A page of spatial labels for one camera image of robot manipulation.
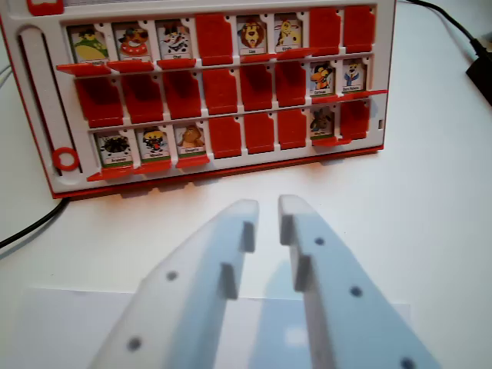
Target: card row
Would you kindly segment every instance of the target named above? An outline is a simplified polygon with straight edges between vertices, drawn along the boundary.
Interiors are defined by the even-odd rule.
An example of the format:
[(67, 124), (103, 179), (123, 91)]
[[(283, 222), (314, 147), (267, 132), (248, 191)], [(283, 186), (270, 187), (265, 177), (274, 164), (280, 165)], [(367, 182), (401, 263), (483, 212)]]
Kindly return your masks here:
[[(359, 5), (313, 8), (297, 13), (206, 14), (193, 18), (71, 25), (67, 32), (75, 63), (97, 64), (115, 57), (147, 62), (152, 61), (153, 55), (163, 60), (203, 58), (203, 65), (217, 65), (231, 64), (233, 50), (240, 56), (310, 47), (318, 48), (318, 56), (336, 55), (339, 46), (346, 47), (346, 52), (370, 52), (374, 26), (372, 7)], [(153, 53), (152, 48), (158, 48), (158, 52)], [(114, 49), (117, 55), (111, 54)]]
[(367, 89), (368, 58), (75, 79), (90, 128), (305, 105)]
[[(348, 113), (350, 109), (357, 108), (353, 105), (362, 108), (364, 112), (362, 115), (365, 118), (357, 124)], [(323, 141), (327, 142), (326, 146), (347, 144), (352, 139), (366, 137), (368, 114), (367, 102), (352, 101), (309, 110), (282, 110), (276, 114), (255, 113), (242, 117), (211, 118), (206, 123), (188, 122), (94, 133), (95, 147), (103, 168), (132, 164), (134, 155), (131, 141), (134, 140), (136, 145), (133, 149), (138, 148), (142, 164), (170, 160), (172, 152), (177, 154), (178, 162), (193, 158), (194, 163), (204, 164), (208, 160), (200, 162), (196, 158), (206, 158), (207, 152), (219, 159), (242, 155), (242, 148), (250, 155), (273, 151), (275, 135), (280, 149), (305, 147), (307, 139), (311, 139), (313, 145)]]

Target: lion character card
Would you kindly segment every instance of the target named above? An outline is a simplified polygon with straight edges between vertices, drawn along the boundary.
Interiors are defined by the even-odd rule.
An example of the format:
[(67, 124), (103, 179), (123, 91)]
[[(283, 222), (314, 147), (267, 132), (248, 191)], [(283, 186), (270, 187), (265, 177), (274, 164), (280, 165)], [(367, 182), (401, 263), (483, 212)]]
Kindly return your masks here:
[(142, 163), (171, 158), (168, 136), (159, 127), (141, 128), (135, 133)]
[(116, 23), (113, 25), (116, 48), (120, 60), (151, 60), (148, 32), (137, 22)]
[(155, 27), (161, 58), (191, 58), (190, 32), (179, 19), (157, 21)]
[(334, 136), (334, 113), (328, 106), (312, 108), (310, 116), (311, 123), (309, 128), (311, 140)]
[(96, 133), (95, 142), (104, 168), (129, 165), (133, 162), (130, 144), (125, 136), (117, 132)]
[(302, 22), (295, 13), (276, 14), (274, 20), (275, 52), (285, 52), (302, 45)]
[(105, 37), (94, 25), (77, 25), (67, 30), (75, 63), (100, 64), (109, 60)]
[(366, 67), (362, 59), (345, 59), (343, 73), (342, 92), (356, 92), (366, 89)]
[(310, 73), (310, 95), (330, 95), (334, 93), (334, 73), (329, 61), (311, 63)]
[(239, 55), (265, 54), (267, 29), (259, 15), (237, 18)]
[(204, 134), (196, 124), (176, 127), (175, 136), (179, 158), (206, 154)]

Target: white surface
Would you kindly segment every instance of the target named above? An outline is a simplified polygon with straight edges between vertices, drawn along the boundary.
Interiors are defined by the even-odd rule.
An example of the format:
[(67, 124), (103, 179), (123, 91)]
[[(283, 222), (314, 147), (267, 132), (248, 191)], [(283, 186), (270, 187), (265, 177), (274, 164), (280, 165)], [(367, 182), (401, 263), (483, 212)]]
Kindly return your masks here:
[[(473, 34), (490, 31), (489, 0), (438, 3)], [(239, 198), (260, 202), (258, 248), (246, 256), (240, 295), (299, 298), (277, 232), (278, 195), (292, 193), (324, 217), (389, 301), (411, 305), (413, 327), (442, 367), (489, 367), (492, 108), (464, 74), (468, 58), (450, 35), (471, 53), (432, 11), (398, 2), (386, 148), (377, 155), (70, 204), (0, 260), (0, 354), (26, 287), (134, 291), (174, 247)], [(3, 239), (57, 201), (12, 79), (0, 90), (0, 111)]]
[[(5, 369), (87, 369), (132, 296), (29, 288)], [(393, 306), (410, 325), (410, 305)], [(214, 369), (308, 369), (310, 362), (302, 301), (229, 301)]]

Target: screw hole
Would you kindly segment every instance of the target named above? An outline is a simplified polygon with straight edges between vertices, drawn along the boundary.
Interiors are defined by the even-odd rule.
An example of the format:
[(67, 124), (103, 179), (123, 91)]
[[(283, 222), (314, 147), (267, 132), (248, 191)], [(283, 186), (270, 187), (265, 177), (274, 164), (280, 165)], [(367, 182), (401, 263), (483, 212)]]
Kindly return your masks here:
[(176, 279), (178, 277), (178, 272), (176, 271), (170, 271), (167, 275), (166, 275), (166, 278), (168, 279), (168, 281), (173, 281), (174, 279)]
[(362, 296), (362, 290), (357, 286), (353, 286), (351, 288), (351, 294), (356, 298), (359, 298), (360, 296)]
[(403, 369), (415, 369), (414, 361), (412, 359), (409, 359), (408, 357), (402, 359), (400, 364)]
[(141, 339), (138, 337), (132, 337), (130, 338), (130, 341), (128, 341), (128, 349), (130, 351), (136, 351), (141, 347)]

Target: black cable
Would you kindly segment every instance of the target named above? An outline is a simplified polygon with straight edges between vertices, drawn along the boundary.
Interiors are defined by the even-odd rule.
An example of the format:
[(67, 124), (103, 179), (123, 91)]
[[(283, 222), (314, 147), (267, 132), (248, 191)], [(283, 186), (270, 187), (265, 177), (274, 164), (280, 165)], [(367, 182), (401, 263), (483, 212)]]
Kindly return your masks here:
[(36, 228), (41, 227), (44, 223), (55, 217), (57, 214), (60, 214), (63, 209), (66, 208), (68, 203), (70, 202), (70, 198), (63, 198), (56, 207), (47, 213), (43, 218), (39, 219), (35, 223), (31, 224), (27, 228), (24, 228), (22, 231), (14, 234), (13, 236), (6, 238), (2, 242), (0, 242), (0, 248), (4, 248), (5, 246), (11, 244), (14, 241), (17, 241), (19, 238), (26, 236), (27, 234), (34, 231)]
[(443, 17), (445, 17), (454, 27), (458, 28), (460, 31), (464, 33), (465, 36), (470, 40), (471, 46), (474, 48), (475, 53), (478, 56), (484, 56), (485, 58), (489, 58), (490, 56), (487, 53), (486, 48), (478, 41), (474, 36), (471, 35), (471, 33), (463, 27), (456, 19), (451, 17), (444, 9), (442, 9), (440, 6), (437, 6), (435, 4), (432, 4), (430, 2), (423, 2), (421, 0), (407, 0), (408, 2), (411, 2), (416, 5), (421, 5), (425, 6), (427, 8), (431, 8), (435, 10), (436, 12), (440, 12)]

